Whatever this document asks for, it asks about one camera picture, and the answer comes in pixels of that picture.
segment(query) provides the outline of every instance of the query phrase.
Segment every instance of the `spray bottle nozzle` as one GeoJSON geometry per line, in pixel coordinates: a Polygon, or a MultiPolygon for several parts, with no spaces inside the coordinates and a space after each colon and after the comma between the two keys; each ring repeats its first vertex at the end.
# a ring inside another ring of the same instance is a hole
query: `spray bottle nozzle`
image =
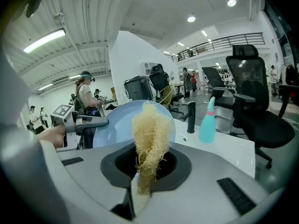
{"type": "Polygon", "coordinates": [[[207,106],[207,110],[210,112],[214,111],[214,102],[215,102],[215,97],[212,97],[209,101],[209,104],[207,106]]]}

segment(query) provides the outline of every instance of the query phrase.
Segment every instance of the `balcony railing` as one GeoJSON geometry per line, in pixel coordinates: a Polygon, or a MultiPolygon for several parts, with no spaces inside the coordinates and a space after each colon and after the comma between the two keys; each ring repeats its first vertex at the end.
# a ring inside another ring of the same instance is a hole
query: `balcony railing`
{"type": "Polygon", "coordinates": [[[247,33],[219,38],[190,47],[189,49],[177,53],[175,56],[171,56],[171,58],[173,62],[179,62],[189,57],[197,56],[209,51],[230,48],[232,45],[242,44],[264,45],[265,41],[263,39],[263,33],[247,33]]]}

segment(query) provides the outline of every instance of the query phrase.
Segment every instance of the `chair wheel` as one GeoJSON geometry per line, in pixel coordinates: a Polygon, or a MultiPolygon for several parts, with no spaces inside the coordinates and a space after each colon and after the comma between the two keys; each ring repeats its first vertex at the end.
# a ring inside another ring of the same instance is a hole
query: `chair wheel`
{"type": "Polygon", "coordinates": [[[268,162],[266,168],[270,169],[272,167],[272,162],[268,162]]]}

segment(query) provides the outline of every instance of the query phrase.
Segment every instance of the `dried loofah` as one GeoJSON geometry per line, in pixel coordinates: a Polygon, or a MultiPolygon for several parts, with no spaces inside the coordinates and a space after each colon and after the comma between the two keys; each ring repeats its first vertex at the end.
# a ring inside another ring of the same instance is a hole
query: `dried loofah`
{"type": "Polygon", "coordinates": [[[168,117],[157,112],[156,106],[144,103],[142,112],[132,119],[133,137],[138,154],[138,191],[147,195],[155,180],[159,162],[168,152],[172,124],[168,117]]]}

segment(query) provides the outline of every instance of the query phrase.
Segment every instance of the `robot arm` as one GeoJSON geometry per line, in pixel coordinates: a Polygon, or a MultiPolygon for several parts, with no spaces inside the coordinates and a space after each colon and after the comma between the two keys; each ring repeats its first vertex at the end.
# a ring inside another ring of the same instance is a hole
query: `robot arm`
{"type": "Polygon", "coordinates": [[[50,117],[54,127],[58,125],[65,126],[67,145],[64,143],[64,147],[57,148],[57,151],[76,149],[79,142],[76,133],[82,133],[86,128],[95,128],[108,124],[106,118],[78,115],[77,112],[74,112],[74,106],[72,105],[59,105],[50,117]]]}

